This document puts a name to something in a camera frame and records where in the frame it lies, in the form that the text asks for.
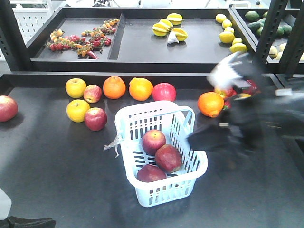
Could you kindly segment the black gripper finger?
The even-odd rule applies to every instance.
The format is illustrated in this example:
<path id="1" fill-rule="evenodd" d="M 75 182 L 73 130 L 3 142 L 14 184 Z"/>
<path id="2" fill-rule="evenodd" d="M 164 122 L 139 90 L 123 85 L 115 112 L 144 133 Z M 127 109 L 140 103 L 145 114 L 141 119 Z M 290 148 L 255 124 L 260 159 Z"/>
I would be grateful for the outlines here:
<path id="1" fill-rule="evenodd" d="M 52 218 L 18 218 L 14 216 L 7 217 L 0 221 L 0 228 L 54 228 L 56 221 Z"/>

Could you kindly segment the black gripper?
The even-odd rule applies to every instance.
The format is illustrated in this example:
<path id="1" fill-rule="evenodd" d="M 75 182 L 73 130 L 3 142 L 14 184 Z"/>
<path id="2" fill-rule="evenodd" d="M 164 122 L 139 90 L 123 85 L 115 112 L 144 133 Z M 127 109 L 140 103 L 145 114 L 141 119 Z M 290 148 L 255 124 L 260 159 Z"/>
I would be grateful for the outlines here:
<path id="1" fill-rule="evenodd" d="M 208 152 L 261 152 L 275 147 L 276 107 L 262 94 L 235 98 L 219 123 L 204 125 L 187 137 L 192 149 Z"/>

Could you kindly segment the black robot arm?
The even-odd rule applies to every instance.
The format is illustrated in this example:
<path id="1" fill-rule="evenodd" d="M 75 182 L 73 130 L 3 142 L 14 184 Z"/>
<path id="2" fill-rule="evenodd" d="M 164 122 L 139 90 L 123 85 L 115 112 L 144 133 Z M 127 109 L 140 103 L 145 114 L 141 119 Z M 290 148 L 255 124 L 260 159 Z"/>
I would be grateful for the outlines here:
<path id="1" fill-rule="evenodd" d="M 256 82 L 258 92 L 251 97 L 235 95 L 231 107 L 193 133 L 187 141 L 198 151 L 218 151 L 224 147 L 255 151 L 283 136 L 304 138 L 304 83 L 276 89 L 264 80 Z"/>

